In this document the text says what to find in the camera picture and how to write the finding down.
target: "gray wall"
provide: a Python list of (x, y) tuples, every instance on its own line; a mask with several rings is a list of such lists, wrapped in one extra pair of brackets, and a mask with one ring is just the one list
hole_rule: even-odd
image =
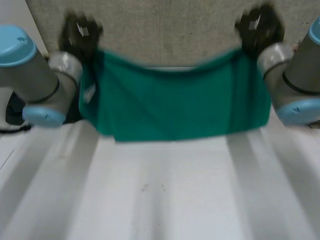
[[(190, 65), (239, 44), (234, 23), (256, 0), (27, 0), (49, 51), (67, 8), (103, 23), (101, 45), (135, 61)], [(279, 0), (286, 40), (301, 40), (320, 16), (319, 0)]]

